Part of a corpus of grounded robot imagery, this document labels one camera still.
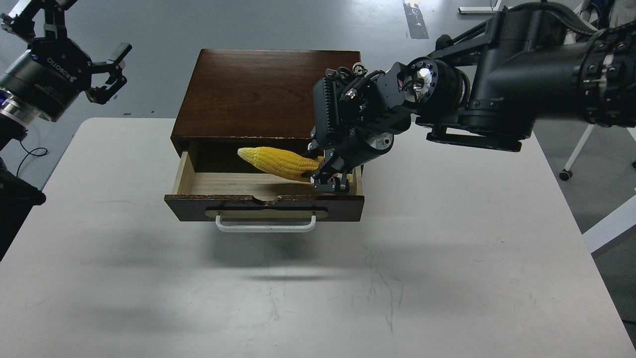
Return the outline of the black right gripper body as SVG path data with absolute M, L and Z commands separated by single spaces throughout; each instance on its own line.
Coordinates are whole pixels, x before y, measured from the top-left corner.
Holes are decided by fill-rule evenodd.
M 388 71 L 327 69 L 314 86 L 312 149 L 324 152 L 319 173 L 344 173 L 386 154 L 396 135 L 411 127 L 418 107 L 414 67 Z

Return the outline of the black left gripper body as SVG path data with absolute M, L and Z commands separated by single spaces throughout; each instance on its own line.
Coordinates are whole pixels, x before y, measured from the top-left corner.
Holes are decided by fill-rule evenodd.
M 71 39 L 34 39 L 2 75 L 1 88 L 56 122 L 89 88 L 91 61 Z

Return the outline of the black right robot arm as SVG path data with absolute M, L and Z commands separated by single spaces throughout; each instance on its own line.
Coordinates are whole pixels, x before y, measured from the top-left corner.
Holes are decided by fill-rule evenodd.
M 386 154 L 413 114 L 429 141 L 509 152 L 538 118 L 634 127 L 635 23 L 597 30 L 562 4 L 525 3 L 388 71 L 327 70 L 313 96 L 308 149 L 324 159 L 303 177 L 346 193 L 348 173 Z

